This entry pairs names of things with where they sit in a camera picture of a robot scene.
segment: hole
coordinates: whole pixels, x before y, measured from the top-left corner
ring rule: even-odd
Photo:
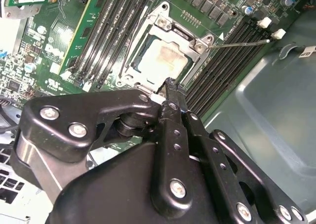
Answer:
[[[103,129],[105,128],[105,123],[100,123],[97,125],[97,131],[95,133],[95,139],[94,140],[97,140],[101,134],[102,134],[102,131]]]
[[[18,183],[16,180],[7,179],[3,186],[9,187],[9,188],[14,188],[14,186],[16,185],[16,183]]]
[[[180,136],[180,132],[179,132],[178,130],[176,130],[176,129],[173,131],[173,133],[174,133],[176,136]]]
[[[3,154],[11,155],[11,150],[10,149],[3,149],[2,151]]]
[[[177,151],[180,151],[180,150],[181,150],[181,146],[178,145],[178,144],[174,144],[173,147],[174,147],[174,149],[176,149]]]
[[[171,102],[169,103],[169,106],[171,108],[173,108],[175,111],[178,109],[178,107],[175,104],[171,103]]]
[[[16,186],[16,190],[21,190],[24,186],[24,183],[20,182],[17,186]]]
[[[3,174],[5,176],[8,176],[10,173],[5,170],[0,170],[0,174]]]
[[[4,188],[0,188],[0,199],[5,201],[8,204],[11,204],[15,197],[17,196],[17,192],[13,192]]]
[[[4,176],[0,176],[0,185],[2,184],[2,182],[5,180]]]
[[[219,166],[220,166],[223,170],[226,170],[226,166],[225,166],[223,163],[219,164]]]
[[[245,183],[245,182],[239,182],[239,185],[243,191],[243,193],[246,196],[246,199],[250,206],[253,206],[255,204],[255,195],[252,192],[251,188]]]
[[[231,168],[232,168],[234,174],[236,174],[237,171],[238,171],[237,165],[236,165],[228,156],[226,156],[226,159],[228,160],[228,163],[229,163],[229,165],[231,166]]]
[[[3,156],[3,155],[0,154],[0,163],[4,164],[7,159],[8,159],[7,156]]]

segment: silver screw head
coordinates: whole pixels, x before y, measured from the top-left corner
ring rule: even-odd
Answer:
[[[170,182],[170,189],[174,196],[177,198],[183,198],[186,196],[186,189],[184,185],[178,180],[172,180]]]
[[[297,217],[298,220],[300,220],[300,221],[303,220],[302,215],[300,214],[300,212],[296,208],[291,207],[291,210],[292,210],[293,214]]]
[[[239,214],[241,215],[241,217],[245,221],[247,221],[247,222],[251,221],[251,213],[250,213],[249,209],[244,204],[238,203],[237,210],[238,210]]]
[[[82,138],[87,134],[86,128],[82,124],[78,123],[70,125],[68,131],[76,138]]]
[[[286,208],[284,208],[283,206],[279,206],[279,208],[280,208],[282,216],[284,216],[285,219],[289,221],[292,220],[291,214]]]
[[[59,112],[55,108],[45,107],[40,110],[39,114],[44,119],[55,120],[59,117]]]
[[[191,117],[192,117],[192,119],[194,119],[194,120],[198,120],[198,117],[195,115],[195,114],[191,114]]]
[[[217,132],[218,137],[220,137],[222,140],[225,140],[226,137],[222,132]]]

